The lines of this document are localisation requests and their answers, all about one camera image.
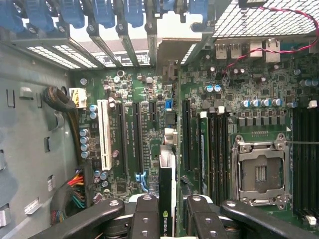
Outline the black RAM slot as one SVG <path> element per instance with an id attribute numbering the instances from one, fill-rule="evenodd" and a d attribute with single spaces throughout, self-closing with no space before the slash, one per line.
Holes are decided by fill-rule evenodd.
<path id="1" fill-rule="evenodd" d="M 220 115 L 216 117 L 216 128 L 217 128 L 217 142 L 218 142 L 218 198 L 219 202 L 222 201 L 223 198 L 223 186 L 222 186 L 222 146 L 221 146 L 221 136 L 220 136 Z"/>
<path id="2" fill-rule="evenodd" d="M 211 163 L 211 171 L 212 171 L 212 196 L 213 201 L 216 203 L 217 201 L 217 193 L 216 193 L 216 150 L 215 150 L 215 118 L 214 114 L 211 114 L 211 152 L 212 152 L 212 163 Z"/>
<path id="3" fill-rule="evenodd" d="M 222 116 L 222 136 L 223 136 L 223 184 L 224 184 L 224 199 L 228 198 L 228 182 L 229 182 L 229 167 L 228 167 L 228 127 L 227 115 Z"/>

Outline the green RAM stick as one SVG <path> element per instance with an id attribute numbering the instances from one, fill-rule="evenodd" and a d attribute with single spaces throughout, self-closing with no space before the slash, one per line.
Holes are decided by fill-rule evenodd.
<path id="1" fill-rule="evenodd" d="M 210 195 L 209 127 L 207 112 L 199 113 L 202 194 Z"/>

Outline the metal CPU socket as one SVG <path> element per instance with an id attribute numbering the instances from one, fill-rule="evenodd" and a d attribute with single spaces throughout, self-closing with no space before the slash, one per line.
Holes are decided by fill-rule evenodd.
<path id="1" fill-rule="evenodd" d="M 286 136 L 251 142 L 240 134 L 231 148 L 232 198 L 253 207 L 290 202 L 290 159 Z"/>

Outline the black long expansion slot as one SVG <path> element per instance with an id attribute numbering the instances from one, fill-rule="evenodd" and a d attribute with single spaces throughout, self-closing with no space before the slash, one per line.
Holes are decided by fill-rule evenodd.
<path id="1" fill-rule="evenodd" d="M 189 100 L 182 101 L 182 136 L 183 136 L 183 163 L 186 171 L 191 171 L 191 126 L 190 126 L 190 103 Z"/>
<path id="2" fill-rule="evenodd" d="M 136 158 L 136 172 L 144 172 L 144 153 L 143 153 L 143 131 L 141 121 L 141 107 L 139 103 L 133 103 L 133 130 L 134 130 L 134 147 Z"/>
<path id="3" fill-rule="evenodd" d="M 127 154 L 127 129 L 125 119 L 125 106 L 123 103 L 117 103 L 118 112 L 118 131 L 120 136 L 120 155 L 123 166 L 123 174 L 128 175 L 128 154 Z"/>

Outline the white expansion slot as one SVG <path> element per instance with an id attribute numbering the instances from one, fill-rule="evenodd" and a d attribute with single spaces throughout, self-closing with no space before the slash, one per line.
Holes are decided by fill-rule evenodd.
<path id="1" fill-rule="evenodd" d="M 112 168 L 108 103 L 108 100 L 97 100 L 102 170 L 111 170 Z"/>

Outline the black short expansion slot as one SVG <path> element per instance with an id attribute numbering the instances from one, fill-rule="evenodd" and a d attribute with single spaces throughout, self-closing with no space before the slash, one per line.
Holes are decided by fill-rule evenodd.
<path id="1" fill-rule="evenodd" d="M 150 121 L 157 122 L 157 104 L 156 102 L 149 102 Z"/>

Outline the white power connector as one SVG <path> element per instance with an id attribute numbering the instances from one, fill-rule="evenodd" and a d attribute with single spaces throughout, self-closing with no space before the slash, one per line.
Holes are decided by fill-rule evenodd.
<path id="1" fill-rule="evenodd" d="M 87 108 L 86 90 L 82 88 L 69 89 L 70 100 L 75 104 L 76 109 Z"/>

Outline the green motherboard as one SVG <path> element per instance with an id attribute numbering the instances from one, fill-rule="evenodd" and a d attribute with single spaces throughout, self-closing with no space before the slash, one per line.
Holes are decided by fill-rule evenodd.
<path id="1" fill-rule="evenodd" d="M 207 112 L 209 127 L 210 195 L 219 206 L 218 142 L 216 117 L 222 116 L 228 127 L 228 198 L 232 198 L 231 148 L 235 136 L 256 142 L 271 140 L 282 132 L 287 141 L 319 142 L 319 54 L 277 57 L 268 63 L 262 59 L 242 60 L 227 69 L 228 61 L 213 51 L 204 50 L 196 61 L 182 66 L 187 83 L 183 93 L 196 101 L 196 153 L 199 163 L 198 190 L 202 194 L 199 113 Z M 160 145 L 163 138 L 163 89 L 161 75 L 152 68 L 108 69 L 73 74 L 75 88 L 86 90 L 87 108 L 79 109 L 79 139 L 88 189 L 85 202 L 97 204 L 108 198 L 131 203 L 138 194 L 153 194 L 159 200 Z M 111 170 L 102 170 L 97 100 L 108 100 Z M 150 121 L 149 102 L 157 104 L 157 122 Z M 128 172 L 123 174 L 120 155 L 117 103 L 125 106 Z M 136 172 L 133 130 L 133 103 L 141 107 L 144 172 Z M 212 196 L 211 114 L 215 118 L 216 193 Z M 319 236 L 319 145 L 288 144 L 291 199 L 284 210 L 276 206 L 259 207 L 294 226 Z M 182 233 L 187 234 L 185 201 Z"/>

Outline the black open PC case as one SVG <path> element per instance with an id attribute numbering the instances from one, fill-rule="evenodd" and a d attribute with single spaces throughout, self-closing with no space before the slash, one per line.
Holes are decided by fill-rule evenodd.
<path id="1" fill-rule="evenodd" d="M 25 0 L 11 1 L 24 31 L 0 26 L 0 239 L 31 239 L 96 205 L 85 202 L 88 182 L 79 144 L 79 109 L 69 95 L 74 73 L 128 68 L 159 73 L 159 44 L 171 37 L 199 41 L 191 62 L 183 66 L 194 63 L 204 50 L 228 61 L 227 69 L 242 60 L 272 63 L 286 55 L 319 54 L 319 0 L 208 0 L 207 22 L 189 13 L 189 0 L 176 0 L 175 12 L 167 13 L 163 0 L 143 0 L 144 24 L 137 28 L 125 20 L 124 0 L 112 0 L 115 26 L 107 29 L 95 21 L 92 0 L 80 0 L 85 17 L 80 29 L 64 21 L 60 0 L 46 0 L 52 32 L 30 23 Z M 87 68 L 54 45 L 67 45 L 98 67 Z M 27 49 L 35 46 L 80 69 Z M 128 239 L 128 222 L 144 195 L 153 194 L 123 201 L 124 218 L 106 223 L 106 231 L 91 239 Z M 159 239 L 198 238 L 159 234 Z"/>

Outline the vented metal slot cover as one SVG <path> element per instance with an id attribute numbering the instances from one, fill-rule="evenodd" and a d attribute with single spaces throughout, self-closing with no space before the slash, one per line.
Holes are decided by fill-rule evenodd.
<path id="1" fill-rule="evenodd" d="M 188 49 L 188 51 L 186 52 L 185 56 L 183 57 L 183 59 L 180 63 L 181 65 L 186 65 L 186 64 L 189 64 L 191 62 L 197 45 L 198 45 L 197 43 L 194 43 L 190 46 L 190 48 Z"/>
<path id="2" fill-rule="evenodd" d="M 70 48 L 67 45 L 54 45 L 53 48 L 60 51 L 64 55 L 72 58 L 73 60 L 75 60 L 76 62 L 82 64 L 83 66 L 85 66 L 87 68 L 97 68 L 98 67 L 96 64 L 91 62 L 87 57 L 81 55 L 80 53 L 78 53 L 77 51 L 75 51 L 74 49 Z"/>
<path id="3" fill-rule="evenodd" d="M 69 69 L 80 69 L 80 66 L 72 63 L 71 61 L 61 57 L 60 55 L 52 52 L 51 50 L 42 47 L 42 46 L 35 46 L 35 47 L 27 47 L 28 50 L 32 51 L 33 53 L 36 53 L 46 59 L 52 60 L 55 63 L 58 63 L 64 67 L 67 67 Z"/>

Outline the blue slot latch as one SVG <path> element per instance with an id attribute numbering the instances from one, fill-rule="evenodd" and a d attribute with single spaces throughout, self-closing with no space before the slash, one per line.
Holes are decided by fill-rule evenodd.
<path id="1" fill-rule="evenodd" d="M 85 17 L 80 0 L 60 0 L 60 9 L 65 22 L 76 29 L 84 27 Z"/>
<path id="2" fill-rule="evenodd" d="M 112 0 L 92 0 L 95 21 L 105 29 L 115 26 L 115 15 Z"/>
<path id="3" fill-rule="evenodd" d="M 55 27 L 46 0 L 25 0 L 25 10 L 32 25 L 44 32 L 52 32 Z"/>
<path id="4" fill-rule="evenodd" d="M 0 26 L 15 33 L 24 31 L 22 18 L 11 0 L 0 0 Z"/>
<path id="5" fill-rule="evenodd" d="M 165 13 L 169 11 L 175 12 L 175 1 L 176 0 L 163 0 L 162 9 Z"/>
<path id="6" fill-rule="evenodd" d="M 143 0 L 124 0 L 124 16 L 132 28 L 141 27 L 144 24 Z"/>
<path id="7" fill-rule="evenodd" d="M 207 22 L 208 0 L 189 0 L 188 10 L 190 14 L 202 15 L 203 22 Z"/>

